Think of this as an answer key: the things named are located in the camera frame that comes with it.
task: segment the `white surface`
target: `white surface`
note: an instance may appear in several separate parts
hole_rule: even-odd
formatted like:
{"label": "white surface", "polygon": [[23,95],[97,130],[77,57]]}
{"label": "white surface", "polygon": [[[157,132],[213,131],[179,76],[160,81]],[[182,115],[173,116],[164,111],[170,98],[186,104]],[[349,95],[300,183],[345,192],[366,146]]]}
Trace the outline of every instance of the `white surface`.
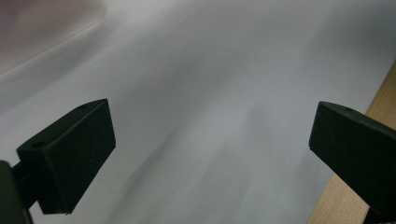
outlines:
{"label": "white surface", "polygon": [[102,26],[0,76],[0,158],[108,98],[117,148],[70,216],[35,223],[304,223],[331,174],[319,100],[364,112],[395,1],[108,1]]}

